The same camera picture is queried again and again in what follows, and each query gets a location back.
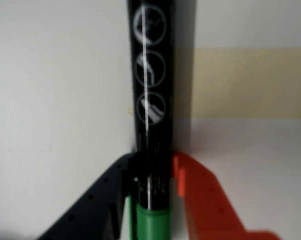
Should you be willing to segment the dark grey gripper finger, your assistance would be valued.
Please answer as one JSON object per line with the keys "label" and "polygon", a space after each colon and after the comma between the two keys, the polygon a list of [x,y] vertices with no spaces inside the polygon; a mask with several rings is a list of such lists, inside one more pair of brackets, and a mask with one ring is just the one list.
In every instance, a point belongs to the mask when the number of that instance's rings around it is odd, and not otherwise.
{"label": "dark grey gripper finger", "polygon": [[135,156],[128,153],[115,161],[39,239],[120,239]]}

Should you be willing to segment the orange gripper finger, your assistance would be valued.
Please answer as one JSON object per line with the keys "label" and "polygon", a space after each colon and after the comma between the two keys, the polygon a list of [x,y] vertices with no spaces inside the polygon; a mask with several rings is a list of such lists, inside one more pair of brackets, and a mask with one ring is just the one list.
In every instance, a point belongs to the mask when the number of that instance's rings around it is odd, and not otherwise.
{"label": "orange gripper finger", "polygon": [[279,239],[270,231],[246,230],[216,175],[191,156],[174,153],[172,176],[183,199],[190,240]]}

